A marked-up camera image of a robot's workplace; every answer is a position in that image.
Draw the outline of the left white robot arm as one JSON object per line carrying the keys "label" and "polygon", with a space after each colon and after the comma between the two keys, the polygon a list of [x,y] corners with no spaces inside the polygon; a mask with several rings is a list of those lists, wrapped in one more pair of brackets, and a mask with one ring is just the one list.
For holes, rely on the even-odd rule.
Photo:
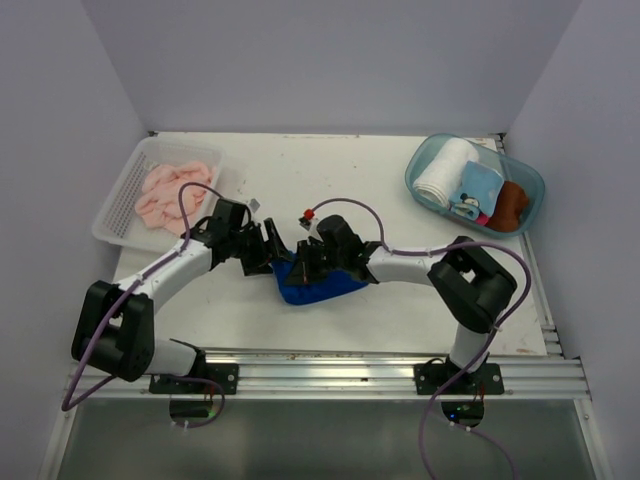
{"label": "left white robot arm", "polygon": [[247,205],[217,201],[183,239],[145,270],[116,283],[97,281],[86,292],[71,347],[83,365],[128,382],[143,375],[169,375],[185,392],[208,379],[200,349],[155,337],[155,316],[193,280],[228,259],[245,275],[269,274],[276,260],[292,260],[275,224],[250,219]]}

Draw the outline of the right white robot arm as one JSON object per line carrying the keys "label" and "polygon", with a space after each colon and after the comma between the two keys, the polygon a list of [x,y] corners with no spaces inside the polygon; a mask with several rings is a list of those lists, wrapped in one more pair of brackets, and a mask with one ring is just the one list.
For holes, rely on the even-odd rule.
{"label": "right white robot arm", "polygon": [[362,240],[340,215],[319,221],[316,232],[315,238],[298,243],[286,286],[329,285],[334,273],[367,284],[430,286],[458,322],[445,369],[447,384],[464,393],[480,382],[487,342],[517,289],[515,278],[497,260],[463,236],[441,249],[395,253],[380,241]]}

